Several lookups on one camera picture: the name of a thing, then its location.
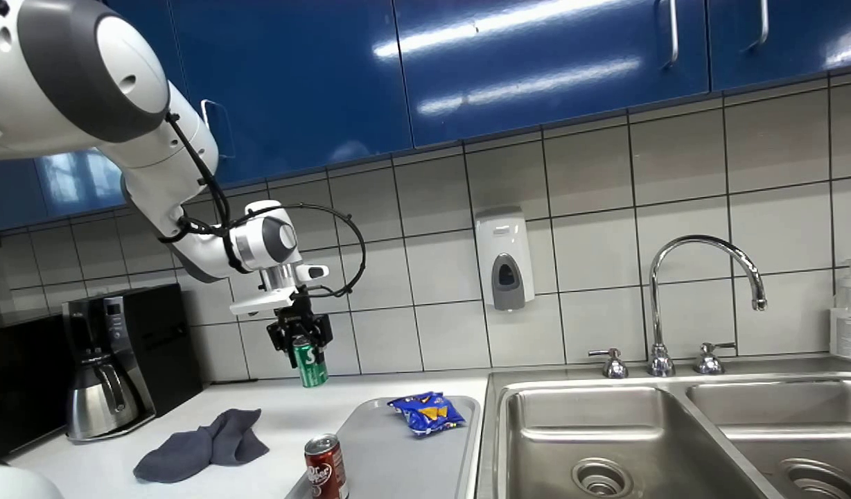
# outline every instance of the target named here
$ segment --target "sink basin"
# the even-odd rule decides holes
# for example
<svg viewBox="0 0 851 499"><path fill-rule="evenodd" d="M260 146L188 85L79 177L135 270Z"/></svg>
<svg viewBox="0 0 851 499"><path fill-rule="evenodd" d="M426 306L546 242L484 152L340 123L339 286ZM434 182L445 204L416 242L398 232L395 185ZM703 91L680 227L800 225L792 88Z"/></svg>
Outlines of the sink basin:
<svg viewBox="0 0 851 499"><path fill-rule="evenodd" d="M703 415L792 499L851 499L851 380L710 382Z"/></svg>
<svg viewBox="0 0 851 499"><path fill-rule="evenodd" d="M761 496L680 400L653 385L510 389L499 421L495 496Z"/></svg>

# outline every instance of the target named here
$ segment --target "drain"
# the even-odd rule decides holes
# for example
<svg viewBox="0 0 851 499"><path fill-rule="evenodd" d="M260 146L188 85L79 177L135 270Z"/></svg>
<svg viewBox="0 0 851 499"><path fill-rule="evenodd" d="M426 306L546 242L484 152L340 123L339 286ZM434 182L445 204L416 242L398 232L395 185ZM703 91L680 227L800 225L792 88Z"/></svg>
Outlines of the drain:
<svg viewBox="0 0 851 499"><path fill-rule="evenodd" d="M821 499L851 499L851 480L843 477L838 468L821 461L790 458L782 462L788 480L807 490L810 496Z"/></svg>
<svg viewBox="0 0 851 499"><path fill-rule="evenodd" d="M585 458L570 468L570 480L587 496L623 496L632 487L625 471L606 458Z"/></svg>

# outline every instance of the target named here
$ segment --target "black cable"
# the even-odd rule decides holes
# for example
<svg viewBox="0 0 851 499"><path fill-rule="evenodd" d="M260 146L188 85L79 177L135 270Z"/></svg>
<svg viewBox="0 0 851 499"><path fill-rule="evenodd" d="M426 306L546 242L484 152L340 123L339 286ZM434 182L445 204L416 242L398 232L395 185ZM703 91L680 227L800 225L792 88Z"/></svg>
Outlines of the black cable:
<svg viewBox="0 0 851 499"><path fill-rule="evenodd" d="M176 128L176 118L179 118L176 114L167 114L167 123L169 123L171 131L176 132L182 150L190 156L194 167L199 170L203 185L210 191L210 199L214 199L214 204L217 204L217 214L218 214L218 222L221 222L221 225L218 225L218 227L210 227L210 225L206 225L206 222L199 222L199 218L182 217L176 235L161 239L161 242L169 242L169 245L171 245L171 242L179 242L185 232L214 232L214 235L218 235L221 245L224 245L228 263L229 263L235 271L247 275L247 270L243 270L242 260L235 258L235 249L232 249L232 242L229 242L229 229L232 229L232 227L243 225L247 218L253 218L253 217L257 217L257 214L278 211L278 207L322 211L322 214L330 214L330 217L340 218L340 222L354 232L358 247L359 247L359 265L358 265L354 278L346 281L339 290L330 288L330 286L311 286L311 288L316 288L316 290L323 290L323 295L311 295L311 297L344 297L344 295L352 295L352 288L359 283L359 278L362 278L362 271L365 271L365 265L368 265L365 239L362 239L362 229L352 222L352 217L348 217L348 214L340 214L340 211L332 211L332 207L327 207L327 204L272 204L272 207L262 207L262 211L243 214L242 218L232 222L232 218L229 218L229 203L228 203L221 185L218 185L217 177L208 173L206 160L196 156L196 150L190 146L190 141L182 135L182 131Z"/></svg>
<svg viewBox="0 0 851 499"><path fill-rule="evenodd" d="M171 124L174 135L179 138L182 150L190 156L196 173L203 175L203 185L210 191L210 199L214 199L214 207L218 214L218 227L210 227L210 225L196 225L194 232L217 232L221 239L221 247L224 247L224 256L228 256L228 263L239 271L239 275L248 275L235 249L232 249L232 242L229 242L229 203L221 191L221 185L217 182L217 177L208 173L208 167L203 164L199 152L190 146L190 141L182 135L182 131L176 128L176 114L167 114L167 123Z"/></svg>

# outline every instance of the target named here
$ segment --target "red can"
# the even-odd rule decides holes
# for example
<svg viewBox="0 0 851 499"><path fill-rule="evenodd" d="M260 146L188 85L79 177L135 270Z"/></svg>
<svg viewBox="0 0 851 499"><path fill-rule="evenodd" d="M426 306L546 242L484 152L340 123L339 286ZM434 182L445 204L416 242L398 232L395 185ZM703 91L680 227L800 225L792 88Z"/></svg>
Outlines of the red can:
<svg viewBox="0 0 851 499"><path fill-rule="evenodd" d="M346 499L348 496L340 440L336 435L322 435L322 439L308 440L305 461L308 461L308 482L316 499Z"/></svg>

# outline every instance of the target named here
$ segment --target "coffee maker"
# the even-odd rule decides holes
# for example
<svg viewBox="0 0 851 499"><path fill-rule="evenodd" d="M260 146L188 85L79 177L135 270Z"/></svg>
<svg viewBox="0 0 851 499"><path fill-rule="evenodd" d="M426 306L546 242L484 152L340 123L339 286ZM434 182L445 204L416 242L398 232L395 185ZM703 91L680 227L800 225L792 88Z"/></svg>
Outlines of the coffee maker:
<svg viewBox="0 0 851 499"><path fill-rule="evenodd" d="M176 286L67 306L75 354L70 439L120 439L203 390Z"/></svg>

